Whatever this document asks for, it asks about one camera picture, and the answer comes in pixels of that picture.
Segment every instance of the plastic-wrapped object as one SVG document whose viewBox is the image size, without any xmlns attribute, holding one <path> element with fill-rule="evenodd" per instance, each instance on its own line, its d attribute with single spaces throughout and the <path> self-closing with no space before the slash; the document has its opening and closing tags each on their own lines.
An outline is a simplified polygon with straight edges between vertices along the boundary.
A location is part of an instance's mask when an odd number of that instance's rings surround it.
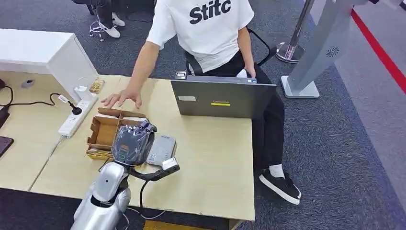
<svg viewBox="0 0 406 230">
<path fill-rule="evenodd" d="M 133 166 L 147 160 L 157 128 L 144 121 L 139 126 L 121 126 L 112 147 L 116 162 Z"/>
</svg>

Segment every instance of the power strip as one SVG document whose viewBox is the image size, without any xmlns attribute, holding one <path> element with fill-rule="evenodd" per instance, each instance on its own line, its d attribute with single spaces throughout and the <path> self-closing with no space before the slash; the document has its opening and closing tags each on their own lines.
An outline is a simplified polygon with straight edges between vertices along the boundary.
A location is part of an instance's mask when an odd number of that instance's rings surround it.
<svg viewBox="0 0 406 230">
<path fill-rule="evenodd" d="M 74 115 L 70 113 L 66 121 L 63 123 L 61 128 L 58 130 L 58 133 L 66 138 L 71 138 L 75 134 L 76 130 L 79 128 L 82 121 L 85 119 L 86 115 L 89 113 L 91 108 L 97 101 L 97 95 L 93 95 L 91 101 L 81 100 L 76 107 L 82 109 L 82 112 L 79 115 Z"/>
</svg>

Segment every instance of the desk leg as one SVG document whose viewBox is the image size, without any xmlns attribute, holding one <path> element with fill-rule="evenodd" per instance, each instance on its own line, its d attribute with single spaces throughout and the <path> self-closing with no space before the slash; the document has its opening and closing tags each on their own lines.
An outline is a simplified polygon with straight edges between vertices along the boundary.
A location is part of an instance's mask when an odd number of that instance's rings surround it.
<svg viewBox="0 0 406 230">
<path fill-rule="evenodd" d="M 240 224 L 243 221 L 240 219 L 229 219 L 229 223 L 228 223 L 228 229 L 229 230 L 236 230 L 238 228 L 238 226 L 240 226 Z"/>
</svg>

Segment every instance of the laptop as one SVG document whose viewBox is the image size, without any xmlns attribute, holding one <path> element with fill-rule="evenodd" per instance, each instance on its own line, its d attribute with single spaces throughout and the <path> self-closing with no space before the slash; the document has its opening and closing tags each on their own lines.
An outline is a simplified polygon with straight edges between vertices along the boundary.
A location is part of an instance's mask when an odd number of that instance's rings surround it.
<svg viewBox="0 0 406 230">
<path fill-rule="evenodd" d="M 181 115 L 258 118 L 276 93 L 276 85 L 251 78 L 187 76 L 171 84 Z"/>
</svg>

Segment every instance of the white t-shirt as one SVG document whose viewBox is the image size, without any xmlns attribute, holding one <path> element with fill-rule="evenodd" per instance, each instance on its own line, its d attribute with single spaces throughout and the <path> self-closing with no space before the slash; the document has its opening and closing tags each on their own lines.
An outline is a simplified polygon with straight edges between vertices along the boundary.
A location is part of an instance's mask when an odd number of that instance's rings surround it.
<svg viewBox="0 0 406 230">
<path fill-rule="evenodd" d="M 248 0 L 157 0 L 147 41 L 162 47 L 175 35 L 203 72 L 227 63 L 238 51 L 238 30 L 254 17 Z"/>
</svg>

